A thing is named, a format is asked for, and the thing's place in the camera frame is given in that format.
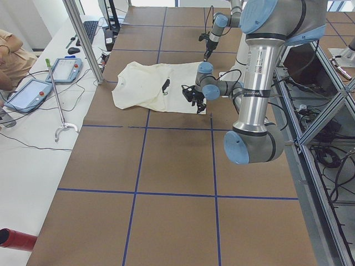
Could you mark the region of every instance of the metal rod with hook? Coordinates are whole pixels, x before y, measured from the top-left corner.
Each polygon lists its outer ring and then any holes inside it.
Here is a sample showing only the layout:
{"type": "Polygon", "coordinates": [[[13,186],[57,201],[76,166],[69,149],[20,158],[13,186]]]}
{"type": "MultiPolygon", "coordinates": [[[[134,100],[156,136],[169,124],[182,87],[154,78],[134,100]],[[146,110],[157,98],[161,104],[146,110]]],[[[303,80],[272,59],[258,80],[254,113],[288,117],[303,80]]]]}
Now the metal rod with hook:
{"type": "Polygon", "coordinates": [[[64,114],[63,114],[63,109],[62,106],[60,104],[59,101],[59,95],[58,95],[58,91],[57,91],[57,87],[55,86],[55,81],[54,81],[54,77],[53,77],[53,72],[52,72],[52,67],[50,65],[50,61],[47,58],[45,60],[45,62],[47,63],[47,67],[49,70],[49,76],[50,79],[52,80],[52,84],[53,84],[53,90],[54,90],[54,95],[55,95],[55,99],[57,100],[57,105],[58,105],[58,109],[59,109],[59,114],[60,114],[60,119],[62,121],[62,125],[60,127],[57,128],[57,130],[55,131],[55,142],[58,142],[59,140],[59,134],[60,132],[62,132],[63,130],[67,130],[67,129],[74,129],[76,133],[79,133],[78,127],[75,124],[72,123],[67,123],[65,122],[65,118],[64,118],[64,114]]]}

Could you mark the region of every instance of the person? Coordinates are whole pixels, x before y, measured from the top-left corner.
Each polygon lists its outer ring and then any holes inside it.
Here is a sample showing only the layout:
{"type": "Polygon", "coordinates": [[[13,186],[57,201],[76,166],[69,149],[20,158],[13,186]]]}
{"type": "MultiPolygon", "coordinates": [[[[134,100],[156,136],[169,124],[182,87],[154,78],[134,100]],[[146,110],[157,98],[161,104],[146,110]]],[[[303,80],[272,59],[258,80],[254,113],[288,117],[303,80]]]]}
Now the person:
{"type": "Polygon", "coordinates": [[[23,42],[15,35],[0,29],[0,93],[14,90],[37,60],[22,45],[23,42]]]}

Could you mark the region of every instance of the keyboard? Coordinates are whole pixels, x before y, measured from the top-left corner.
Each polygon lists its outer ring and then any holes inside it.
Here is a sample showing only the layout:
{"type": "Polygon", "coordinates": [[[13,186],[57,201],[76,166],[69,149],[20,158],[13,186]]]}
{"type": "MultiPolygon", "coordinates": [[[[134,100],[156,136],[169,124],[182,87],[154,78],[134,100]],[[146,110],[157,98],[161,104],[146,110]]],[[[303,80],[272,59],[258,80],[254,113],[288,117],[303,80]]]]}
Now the keyboard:
{"type": "MultiPolygon", "coordinates": [[[[95,37],[95,33],[96,33],[96,29],[98,27],[98,21],[84,21],[83,25],[84,25],[84,29],[87,32],[87,35],[89,37],[89,41],[90,43],[93,43],[94,37],[95,37]]],[[[80,46],[80,40],[79,38],[77,39],[77,43],[75,44],[76,46],[80,46]]]]}

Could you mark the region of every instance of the red cylinder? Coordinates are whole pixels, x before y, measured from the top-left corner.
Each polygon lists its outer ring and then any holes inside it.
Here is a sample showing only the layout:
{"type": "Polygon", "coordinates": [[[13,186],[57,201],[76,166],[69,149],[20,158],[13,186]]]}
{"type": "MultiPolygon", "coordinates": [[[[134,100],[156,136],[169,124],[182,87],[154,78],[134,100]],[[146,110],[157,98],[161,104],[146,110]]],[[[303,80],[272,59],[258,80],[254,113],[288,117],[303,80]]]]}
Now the red cylinder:
{"type": "Polygon", "coordinates": [[[0,230],[0,247],[32,251],[37,237],[11,229],[0,230]]]}

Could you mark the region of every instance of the white desk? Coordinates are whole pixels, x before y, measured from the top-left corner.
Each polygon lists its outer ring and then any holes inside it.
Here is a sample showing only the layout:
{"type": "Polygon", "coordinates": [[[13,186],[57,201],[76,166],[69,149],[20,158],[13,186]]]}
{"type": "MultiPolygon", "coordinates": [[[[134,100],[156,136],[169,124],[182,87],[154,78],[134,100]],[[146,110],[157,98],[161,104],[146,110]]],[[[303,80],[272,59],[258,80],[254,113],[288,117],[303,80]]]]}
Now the white desk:
{"type": "MultiPolygon", "coordinates": [[[[97,20],[98,18],[83,17],[83,20],[95,19],[97,20]]],[[[74,35],[72,24],[70,20],[67,20],[30,72],[47,70],[45,58],[49,58],[54,63],[55,59],[67,56],[65,47],[74,35]]],[[[100,57],[101,49],[105,50],[104,34],[98,28],[93,42],[96,58],[100,57]]],[[[80,78],[90,67],[85,59],[84,52],[75,55],[83,60],[80,78]]],[[[36,78],[44,80],[46,76],[47,73],[44,73],[36,75],[36,78]]],[[[21,84],[23,85],[31,78],[26,78],[21,84]]],[[[64,117],[67,122],[74,123],[81,129],[83,118],[88,111],[96,90],[97,84],[93,73],[89,71],[79,81],[79,85],[85,87],[85,92],[75,109],[71,112],[64,112],[64,117]]],[[[58,91],[63,91],[68,86],[61,85],[57,86],[57,88],[58,91]]],[[[82,91],[82,88],[74,85],[60,93],[62,108],[71,109],[82,91]]],[[[41,106],[43,109],[53,107],[57,107],[55,97],[48,99],[41,106]]],[[[21,117],[22,114],[12,112],[11,116],[16,119],[21,117]]],[[[54,142],[55,130],[61,124],[58,109],[36,110],[34,113],[17,120],[16,126],[12,128],[2,127],[0,132],[9,137],[19,139],[28,145],[72,149],[78,137],[78,134],[73,129],[62,131],[59,136],[59,142],[54,142]]],[[[0,135],[0,229],[10,228],[36,236],[39,234],[69,156],[70,151],[27,148],[19,142],[0,135]]],[[[1,265],[23,266],[26,265],[29,256],[30,252],[0,248],[1,265]]]]}

